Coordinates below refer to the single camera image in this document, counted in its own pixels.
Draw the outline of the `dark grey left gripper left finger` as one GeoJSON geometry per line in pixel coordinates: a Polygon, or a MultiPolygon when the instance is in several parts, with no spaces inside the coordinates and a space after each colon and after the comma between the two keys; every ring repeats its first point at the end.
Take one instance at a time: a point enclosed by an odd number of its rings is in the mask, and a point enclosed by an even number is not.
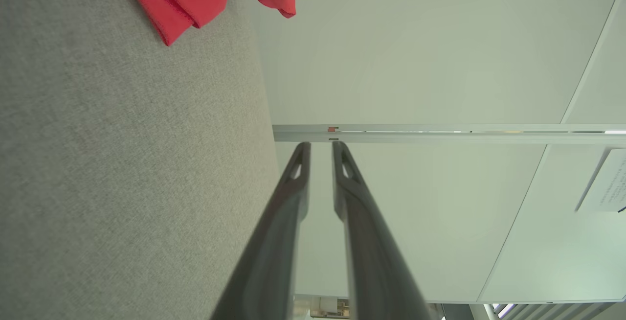
{"type": "Polygon", "coordinates": [[[300,142],[215,307],[213,320],[289,320],[300,222],[309,201],[311,144],[300,142]]]}

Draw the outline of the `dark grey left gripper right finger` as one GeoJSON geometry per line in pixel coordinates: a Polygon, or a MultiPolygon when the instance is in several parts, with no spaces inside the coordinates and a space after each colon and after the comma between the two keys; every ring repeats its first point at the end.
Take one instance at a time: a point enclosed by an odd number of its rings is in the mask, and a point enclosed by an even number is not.
{"type": "Polygon", "coordinates": [[[429,320],[431,314],[346,143],[335,141],[335,212],[346,233],[351,318],[429,320]]]}

